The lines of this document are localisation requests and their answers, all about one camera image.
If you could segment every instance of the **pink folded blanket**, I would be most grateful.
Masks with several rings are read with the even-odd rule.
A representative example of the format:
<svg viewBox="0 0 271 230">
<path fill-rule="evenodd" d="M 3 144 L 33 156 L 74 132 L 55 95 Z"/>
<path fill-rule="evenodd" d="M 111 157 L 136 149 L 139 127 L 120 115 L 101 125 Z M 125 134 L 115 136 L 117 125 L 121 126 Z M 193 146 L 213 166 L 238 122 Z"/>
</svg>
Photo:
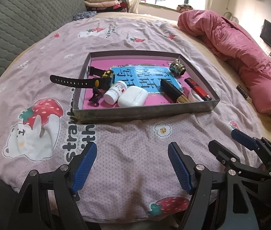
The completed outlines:
<svg viewBox="0 0 271 230">
<path fill-rule="evenodd" d="M 250 90 L 256 110 L 271 115 L 271 59 L 245 29 L 211 10 L 182 13 L 178 27 L 227 61 Z"/>
<path fill-rule="evenodd" d="M 113 7 L 119 4 L 118 0 L 105 1 L 105 2 L 87 2 L 87 1 L 84 1 L 84 2 L 85 2 L 85 5 L 88 7 Z"/>
</svg>

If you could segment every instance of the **gray quilted headboard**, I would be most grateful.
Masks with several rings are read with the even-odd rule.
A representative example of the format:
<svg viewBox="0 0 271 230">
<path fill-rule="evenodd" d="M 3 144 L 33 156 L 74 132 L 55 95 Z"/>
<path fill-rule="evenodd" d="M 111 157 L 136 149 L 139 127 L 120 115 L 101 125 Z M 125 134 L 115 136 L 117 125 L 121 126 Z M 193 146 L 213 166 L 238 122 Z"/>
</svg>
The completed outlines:
<svg viewBox="0 0 271 230">
<path fill-rule="evenodd" d="M 21 52 L 82 11 L 84 0 L 0 0 L 0 76 Z"/>
</svg>

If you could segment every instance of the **bottle cap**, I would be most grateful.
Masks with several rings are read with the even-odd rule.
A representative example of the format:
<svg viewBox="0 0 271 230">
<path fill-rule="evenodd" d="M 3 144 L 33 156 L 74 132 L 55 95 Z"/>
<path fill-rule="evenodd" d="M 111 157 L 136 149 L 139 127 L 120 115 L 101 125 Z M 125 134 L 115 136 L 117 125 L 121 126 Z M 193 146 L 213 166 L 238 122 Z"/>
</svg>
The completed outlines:
<svg viewBox="0 0 271 230">
<path fill-rule="evenodd" d="M 114 91 L 108 90 L 104 94 L 104 101 L 106 101 L 110 105 L 114 105 L 117 100 L 118 100 L 118 95 Z"/>
</svg>

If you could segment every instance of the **watch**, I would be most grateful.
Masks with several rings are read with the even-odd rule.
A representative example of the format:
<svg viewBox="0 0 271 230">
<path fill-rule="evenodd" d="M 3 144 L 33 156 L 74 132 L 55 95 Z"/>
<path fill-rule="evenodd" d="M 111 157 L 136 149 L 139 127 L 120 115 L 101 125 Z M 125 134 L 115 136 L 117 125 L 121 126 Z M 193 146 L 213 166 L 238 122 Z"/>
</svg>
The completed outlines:
<svg viewBox="0 0 271 230">
<path fill-rule="evenodd" d="M 99 78 L 72 79 L 56 75 L 50 76 L 50 81 L 55 84 L 75 88 L 94 88 L 108 90 L 114 83 L 115 73 L 112 70 L 101 70 L 95 67 L 88 67 L 89 75 L 96 75 Z"/>
</svg>

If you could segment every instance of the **black and gold object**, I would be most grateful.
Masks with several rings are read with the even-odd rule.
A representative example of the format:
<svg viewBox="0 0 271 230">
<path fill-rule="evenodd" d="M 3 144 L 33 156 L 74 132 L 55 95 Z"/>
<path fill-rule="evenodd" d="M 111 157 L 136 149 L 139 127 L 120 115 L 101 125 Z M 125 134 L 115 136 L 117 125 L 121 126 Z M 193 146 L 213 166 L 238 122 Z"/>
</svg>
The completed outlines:
<svg viewBox="0 0 271 230">
<path fill-rule="evenodd" d="M 114 83 L 115 73 L 112 70 L 101 70 L 95 67 L 88 67 L 89 75 L 96 75 L 99 78 L 93 79 L 71 79 L 56 75 L 50 76 L 50 81 L 55 84 L 60 84 L 75 88 L 94 88 L 101 90 L 109 90 Z"/>
<path fill-rule="evenodd" d="M 240 85 L 237 86 L 237 90 L 240 92 L 240 94 L 242 94 L 248 103 L 252 104 L 252 99 Z"/>
<path fill-rule="evenodd" d="M 165 79 L 161 79 L 161 89 L 175 103 L 189 103 L 189 99 L 177 89 L 173 84 Z"/>
<path fill-rule="evenodd" d="M 170 64 L 169 70 L 178 76 L 182 76 L 185 73 L 185 65 L 181 64 L 179 59 L 176 59 Z"/>
</svg>

